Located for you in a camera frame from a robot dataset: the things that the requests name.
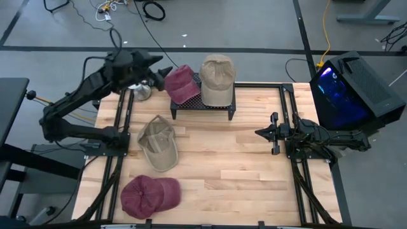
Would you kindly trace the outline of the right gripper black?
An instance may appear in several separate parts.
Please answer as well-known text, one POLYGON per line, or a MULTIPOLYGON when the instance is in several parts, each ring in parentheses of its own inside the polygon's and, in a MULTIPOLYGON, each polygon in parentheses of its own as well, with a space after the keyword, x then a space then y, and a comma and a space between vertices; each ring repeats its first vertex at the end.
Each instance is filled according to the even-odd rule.
POLYGON ((278 125, 277 121, 279 120, 279 116, 277 112, 272 113, 270 120, 271 125, 266 128, 256 130, 255 133, 266 139, 268 142, 272 142, 272 155, 278 155, 280 153, 278 140, 286 140, 289 137, 289 124, 282 123, 278 125))

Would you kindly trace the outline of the maroon baseball cap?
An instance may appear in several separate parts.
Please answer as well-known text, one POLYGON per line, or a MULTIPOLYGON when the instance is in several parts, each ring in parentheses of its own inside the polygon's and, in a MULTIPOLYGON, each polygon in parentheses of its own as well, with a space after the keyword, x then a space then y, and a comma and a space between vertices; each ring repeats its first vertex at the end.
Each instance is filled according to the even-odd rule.
POLYGON ((147 219, 156 212, 177 207, 181 202, 181 186, 174 178, 140 175, 124 187, 120 201, 129 216, 147 219))
POLYGON ((182 65, 165 77, 165 90, 176 104, 183 104, 200 93, 200 87, 193 76, 190 66, 182 65))

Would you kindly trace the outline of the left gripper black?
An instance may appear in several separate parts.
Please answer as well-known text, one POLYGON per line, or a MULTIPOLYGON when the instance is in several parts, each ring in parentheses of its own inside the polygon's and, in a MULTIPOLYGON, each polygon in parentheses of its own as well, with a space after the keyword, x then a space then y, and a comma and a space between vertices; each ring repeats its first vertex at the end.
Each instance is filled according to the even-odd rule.
POLYGON ((146 50, 136 49, 131 52, 132 66, 129 86, 147 80, 151 87, 164 90, 164 78, 173 69, 172 66, 153 72, 150 67, 163 59, 162 55, 152 55, 146 50))

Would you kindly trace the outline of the black computer case blue light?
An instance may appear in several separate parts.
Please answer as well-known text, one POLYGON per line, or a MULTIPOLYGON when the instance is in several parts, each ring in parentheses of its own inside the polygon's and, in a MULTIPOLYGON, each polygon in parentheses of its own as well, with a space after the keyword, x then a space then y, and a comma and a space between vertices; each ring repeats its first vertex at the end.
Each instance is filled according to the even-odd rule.
POLYGON ((405 101, 356 52, 329 59, 310 81, 319 124, 374 132, 398 121, 405 101))

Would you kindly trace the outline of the grey desk base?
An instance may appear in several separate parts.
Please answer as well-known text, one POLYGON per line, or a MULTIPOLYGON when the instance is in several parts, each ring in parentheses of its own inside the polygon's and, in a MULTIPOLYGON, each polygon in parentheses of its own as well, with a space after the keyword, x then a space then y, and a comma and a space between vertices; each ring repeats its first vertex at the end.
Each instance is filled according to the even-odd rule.
MULTIPOLYGON (((66 150, 53 144, 34 144, 31 151, 34 154, 56 160, 77 169, 85 164, 85 155, 78 151, 78 145, 71 146, 66 150)), ((40 170, 28 168, 26 177, 21 185, 20 193, 23 194, 59 194, 72 193, 75 191, 78 178, 68 178, 50 174, 40 170)))

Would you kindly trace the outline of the white mushroom lamp metal base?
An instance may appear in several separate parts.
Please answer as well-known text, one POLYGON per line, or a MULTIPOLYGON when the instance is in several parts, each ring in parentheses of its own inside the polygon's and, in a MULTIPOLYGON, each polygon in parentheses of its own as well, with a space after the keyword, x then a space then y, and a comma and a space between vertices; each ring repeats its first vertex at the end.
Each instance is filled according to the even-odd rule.
POLYGON ((138 101, 145 101, 151 97, 151 88, 147 80, 142 80, 138 84, 130 85, 128 89, 133 90, 134 97, 138 101))

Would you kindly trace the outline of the black perforated metal shelf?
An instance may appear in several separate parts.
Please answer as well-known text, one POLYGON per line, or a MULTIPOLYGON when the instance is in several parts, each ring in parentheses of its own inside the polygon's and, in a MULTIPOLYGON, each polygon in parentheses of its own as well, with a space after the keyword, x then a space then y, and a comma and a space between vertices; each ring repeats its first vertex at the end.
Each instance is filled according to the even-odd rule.
POLYGON ((233 97, 232 97, 232 102, 229 106, 220 106, 220 107, 206 106, 202 102, 201 94, 198 94, 198 95, 188 99, 186 102, 184 102, 182 104, 176 104, 174 101, 171 101, 170 111, 171 111, 173 120, 176 119, 178 110, 227 111, 228 120, 232 121, 233 116, 236 111, 235 84, 233 84, 233 97))

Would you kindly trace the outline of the tan baseball cap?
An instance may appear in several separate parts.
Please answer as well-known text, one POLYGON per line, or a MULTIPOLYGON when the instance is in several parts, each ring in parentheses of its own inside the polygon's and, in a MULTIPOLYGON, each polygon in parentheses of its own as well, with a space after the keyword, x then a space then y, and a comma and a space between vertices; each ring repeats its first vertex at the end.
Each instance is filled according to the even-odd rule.
POLYGON ((156 115, 137 136, 149 164, 157 172, 165 172, 178 163, 178 150, 173 126, 162 116, 156 115))
POLYGON ((201 81, 201 98, 206 106, 224 107, 232 104, 236 69, 226 55, 208 55, 198 74, 201 81))

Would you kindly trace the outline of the black aluminium table frame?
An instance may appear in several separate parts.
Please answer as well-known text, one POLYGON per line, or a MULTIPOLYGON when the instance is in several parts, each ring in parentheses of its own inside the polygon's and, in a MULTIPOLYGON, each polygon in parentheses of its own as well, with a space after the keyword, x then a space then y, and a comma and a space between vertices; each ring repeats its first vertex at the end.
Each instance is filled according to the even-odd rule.
POLYGON ((160 115, 172 124, 179 152, 178 164, 163 177, 177 179, 182 188, 181 203, 158 212, 148 220, 126 214, 120 202, 114 206, 113 221, 138 228, 298 226, 311 221, 313 210, 307 199, 297 200, 291 162, 284 152, 272 155, 272 145, 256 135, 269 125, 270 115, 283 118, 282 103, 296 101, 301 117, 316 120, 309 85, 295 83, 238 83, 236 112, 193 110, 170 112, 170 98, 154 91, 144 102, 133 103, 127 156, 123 159, 119 188, 139 175, 160 177, 137 144, 143 126, 160 115))

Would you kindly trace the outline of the grey desk leg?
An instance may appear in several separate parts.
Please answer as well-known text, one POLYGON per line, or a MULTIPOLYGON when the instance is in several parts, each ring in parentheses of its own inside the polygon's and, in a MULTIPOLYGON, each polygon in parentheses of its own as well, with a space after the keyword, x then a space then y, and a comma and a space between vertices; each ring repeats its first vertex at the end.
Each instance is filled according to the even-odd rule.
POLYGON ((390 3, 391 0, 378 0, 369 11, 359 15, 338 15, 338 22, 357 23, 357 24, 387 24, 392 25, 399 22, 399 17, 380 15, 380 12, 390 3))

